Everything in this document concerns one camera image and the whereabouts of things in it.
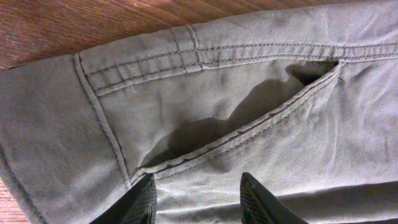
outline wooden table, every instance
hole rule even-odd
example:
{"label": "wooden table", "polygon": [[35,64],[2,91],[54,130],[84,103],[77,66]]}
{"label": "wooden table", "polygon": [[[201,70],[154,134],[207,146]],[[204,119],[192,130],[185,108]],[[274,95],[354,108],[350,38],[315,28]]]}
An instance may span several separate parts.
{"label": "wooden table", "polygon": [[[0,0],[0,70],[184,24],[353,1]],[[1,181],[0,223],[28,223]]]}

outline gray fabric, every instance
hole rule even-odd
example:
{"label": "gray fabric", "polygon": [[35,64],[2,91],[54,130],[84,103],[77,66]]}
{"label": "gray fabric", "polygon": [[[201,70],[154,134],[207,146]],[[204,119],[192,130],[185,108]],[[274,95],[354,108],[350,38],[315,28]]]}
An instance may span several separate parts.
{"label": "gray fabric", "polygon": [[398,218],[397,1],[255,12],[0,74],[0,170],[33,223],[154,173],[157,223],[239,223],[250,172],[310,223]]}

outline seam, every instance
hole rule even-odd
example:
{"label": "seam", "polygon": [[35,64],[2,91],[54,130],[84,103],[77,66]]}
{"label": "seam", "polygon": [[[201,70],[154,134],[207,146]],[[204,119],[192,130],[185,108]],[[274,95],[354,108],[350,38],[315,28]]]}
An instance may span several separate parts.
{"label": "seam", "polygon": [[176,46],[176,48],[177,48],[178,55],[180,56],[180,59],[181,59],[182,67],[184,68],[185,73],[188,73],[188,71],[187,71],[187,66],[185,66],[184,60],[183,60],[183,58],[182,58],[180,46],[179,46],[178,43],[177,43],[177,39],[175,38],[174,32],[173,32],[173,30],[172,30],[171,28],[170,28],[169,30],[170,30],[170,33],[171,33],[172,36],[173,36],[173,40],[174,40],[174,42],[175,42],[175,46]]}
{"label": "seam", "polygon": [[[305,57],[305,58],[333,58],[333,59],[358,59],[358,58],[368,58],[368,57],[374,57],[374,56],[389,56],[389,55],[398,55],[398,53],[391,53],[391,54],[375,54],[375,55],[366,55],[366,56],[359,56],[359,57],[329,57],[329,56],[316,56],[316,55],[294,55],[294,54],[275,54],[275,55],[263,55],[263,56],[257,56],[257,57],[248,57],[248,58],[231,58],[231,59],[224,59],[224,60],[214,60],[211,62],[202,62],[202,64],[205,65],[209,65],[212,63],[220,63],[220,62],[231,62],[231,61],[243,61],[243,60],[254,60],[254,59],[259,59],[259,58],[269,58],[269,57]],[[199,65],[199,63],[192,63],[189,65],[185,65],[186,67],[190,67],[190,66],[194,66],[194,65]],[[155,72],[147,72],[143,75],[137,76],[137,77],[131,77],[131,78],[127,78],[123,81],[120,82],[116,82],[116,83],[111,83],[108,86],[104,86],[104,87],[100,87],[98,89],[95,90],[95,92],[97,91],[102,91],[108,88],[112,88],[115,85],[120,85],[126,81],[130,81],[130,80],[134,80],[136,78],[142,78],[146,75],[154,75],[157,73],[161,73],[161,72],[166,72],[169,70],[175,70],[178,68],[183,68],[183,66],[176,66],[176,67],[171,67],[171,68],[165,68],[165,69],[161,69]]]}
{"label": "seam", "polygon": [[124,62],[124,63],[120,63],[117,65],[112,65],[110,67],[107,68],[103,68],[100,70],[97,70],[95,72],[90,72],[89,74],[87,74],[87,76],[90,75],[96,75],[99,72],[103,72],[112,68],[116,68],[118,66],[123,66],[123,65],[129,65],[129,64],[133,64],[133,63],[138,63],[138,62],[142,62],[145,60],[150,60],[150,59],[154,59],[154,58],[158,58],[158,57],[164,57],[164,56],[168,56],[168,55],[174,55],[174,54],[181,54],[181,53],[185,53],[185,52],[195,52],[195,55],[197,57],[198,63],[199,65],[201,65],[201,60],[199,59],[199,53],[200,51],[210,51],[210,50],[219,50],[219,49],[230,49],[230,48],[245,48],[245,47],[266,47],[266,46],[307,46],[307,47],[335,47],[335,48],[339,48],[339,49],[358,49],[358,48],[366,48],[366,47],[380,47],[380,46],[389,46],[389,45],[397,45],[398,43],[386,43],[386,44],[371,44],[371,45],[360,45],[360,46],[337,46],[337,45],[322,45],[322,44],[279,44],[279,43],[260,43],[260,44],[243,44],[243,45],[228,45],[228,46],[222,46],[222,47],[210,47],[210,48],[206,48],[206,49],[198,49],[197,44],[195,42],[195,40],[197,41],[197,39],[195,38],[195,33],[192,33],[189,29],[189,26],[186,26],[188,33],[190,34],[190,38],[193,42],[193,46],[194,49],[191,50],[181,50],[181,51],[174,51],[174,52],[169,52],[169,53],[165,53],[165,54],[160,54],[160,55],[155,55],[155,56],[151,56],[151,57],[147,57],[147,58],[143,58],[143,59],[138,59],[138,60],[134,60],[132,62]]}
{"label": "seam", "polygon": [[195,55],[197,56],[197,60],[198,60],[200,69],[203,70],[203,62],[201,61],[201,55],[198,50],[198,39],[196,38],[195,31],[193,31],[193,29],[190,25],[186,25],[185,28],[187,28],[189,36],[191,37],[191,40],[193,43],[193,49],[195,50]]}
{"label": "seam", "polygon": [[287,119],[292,113],[296,112],[302,105],[304,105],[304,104],[307,102],[307,100],[308,100],[312,95],[316,94],[318,91],[320,91],[320,90],[324,89],[326,86],[328,86],[328,84],[329,84],[331,81],[333,81],[333,78],[334,78],[334,77],[336,77],[336,74],[334,74],[334,75],[332,75],[331,77],[329,77],[328,79],[324,80],[322,83],[319,83],[317,86],[320,86],[320,85],[323,85],[323,86],[321,86],[319,89],[317,89],[316,91],[314,91],[314,92],[312,92],[311,94],[309,94],[309,95],[307,96],[307,99],[305,99],[304,101],[302,101],[301,104],[299,104],[295,109],[289,111],[289,113],[287,113],[287,114],[284,115],[283,117],[279,118],[275,123],[273,123],[273,124],[271,124],[270,126],[268,126],[268,127],[264,128],[264,129],[258,131],[256,134],[254,134],[254,135],[251,136],[250,138],[247,138],[247,139],[245,139],[245,140],[243,140],[243,141],[241,141],[241,142],[239,142],[239,143],[233,145],[232,147],[228,148],[227,150],[225,150],[225,151],[223,151],[223,152],[221,152],[221,153],[219,153],[219,154],[216,154],[216,155],[214,155],[213,157],[211,157],[211,158],[209,158],[209,159],[207,159],[207,160],[205,160],[205,161],[202,161],[202,162],[200,162],[200,163],[198,163],[198,164],[195,164],[194,166],[188,167],[188,168],[186,168],[186,169],[184,169],[184,170],[180,170],[180,171],[178,171],[178,172],[176,172],[176,173],[173,173],[173,174],[170,174],[170,175],[163,176],[163,177],[161,177],[161,178],[159,178],[159,179],[156,179],[156,180],[161,180],[161,179],[164,179],[164,178],[166,178],[166,177],[171,177],[171,176],[173,176],[173,175],[177,175],[177,174],[180,174],[180,173],[185,172],[185,171],[187,171],[187,170],[190,170],[190,169],[192,169],[192,168],[194,168],[194,167],[196,167],[196,166],[200,166],[200,165],[202,165],[202,164],[204,164],[204,163],[210,162],[210,161],[212,161],[213,159],[216,159],[217,157],[220,157],[220,156],[222,156],[223,154],[226,154],[226,153],[229,152],[230,150],[232,150],[232,149],[234,149],[234,148],[236,148],[236,147],[239,147],[240,145],[242,145],[242,144],[244,144],[244,143],[246,143],[246,142],[248,142],[248,141],[251,141],[252,139],[258,137],[260,134],[264,133],[265,131],[267,131],[268,129],[270,129],[270,128],[273,127],[274,125],[278,124],[279,122],[281,122],[281,121]]}
{"label": "seam", "polygon": [[33,212],[37,215],[37,217],[39,218],[39,220],[44,223],[47,224],[47,222],[45,221],[44,217],[42,216],[42,214],[38,211],[38,209],[36,208],[36,206],[33,204],[33,201],[30,199],[29,194],[26,192],[24,186],[19,182],[19,180],[17,179],[17,177],[15,176],[15,174],[13,173],[13,171],[11,170],[11,167],[9,166],[8,162],[7,162],[7,157],[6,154],[3,152],[3,148],[0,146],[0,154],[1,157],[3,157],[4,159],[4,166],[6,167],[6,169],[8,170],[8,172],[11,175],[11,178],[14,180],[14,183],[17,184],[18,189],[26,196],[25,199],[27,201],[27,203],[30,205],[31,209],[33,210]]}
{"label": "seam", "polygon": [[[77,56],[78,56],[78,58],[79,58],[81,70],[82,70],[83,74],[85,74],[85,71],[84,71],[84,69],[83,69],[83,66],[81,66],[80,54],[77,54]],[[95,107],[94,107],[94,103],[90,100],[90,97],[88,96],[88,93],[87,93],[87,91],[86,91],[84,85],[82,84],[82,82],[81,82],[81,80],[80,80],[80,77],[79,77],[79,75],[77,74],[77,71],[76,71],[76,75],[77,75],[77,77],[78,77],[78,79],[79,79],[79,82],[80,82],[81,87],[83,88],[83,91],[85,92],[86,99],[87,99],[88,103],[90,104],[91,108],[92,108],[93,111],[94,111],[95,118],[96,118],[97,122],[99,123],[99,126],[100,126],[100,128],[101,128],[101,130],[102,130],[102,133],[105,135],[106,141],[107,141],[108,144],[111,146],[111,149],[112,149],[114,158],[116,159],[116,163],[117,163],[117,165],[118,165],[120,174],[121,174],[121,176],[122,176],[122,180],[124,180],[124,181],[123,181],[123,182],[124,182],[124,186],[126,187],[126,190],[129,190],[129,186],[128,186],[128,184],[126,183],[127,180],[126,180],[126,178],[125,178],[124,175],[123,175],[122,167],[120,166],[120,163],[119,163],[118,155],[116,154],[116,149],[113,147],[113,145],[112,145],[112,143],[111,143],[111,140],[110,140],[109,136],[106,134],[106,131],[105,131],[105,129],[104,129],[104,126],[103,126],[103,124],[102,124],[102,122],[101,122],[101,120],[100,120],[100,117],[99,117],[98,113],[97,113],[97,110],[96,110]]]}

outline wood grain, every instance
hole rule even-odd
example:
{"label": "wood grain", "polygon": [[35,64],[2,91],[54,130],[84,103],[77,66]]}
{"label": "wood grain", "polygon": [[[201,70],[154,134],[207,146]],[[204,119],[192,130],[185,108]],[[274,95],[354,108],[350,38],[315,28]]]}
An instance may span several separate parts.
{"label": "wood grain", "polygon": [[[184,24],[357,0],[0,0],[0,70]],[[0,223],[28,223],[0,181]]]}

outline waistband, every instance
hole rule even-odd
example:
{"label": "waistband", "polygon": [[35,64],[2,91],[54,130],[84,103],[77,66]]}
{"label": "waistband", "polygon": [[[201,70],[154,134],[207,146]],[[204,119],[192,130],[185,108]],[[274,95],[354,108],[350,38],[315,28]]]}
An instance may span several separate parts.
{"label": "waistband", "polygon": [[273,59],[398,56],[397,1],[261,11],[118,40],[80,53],[97,96],[158,78]]}

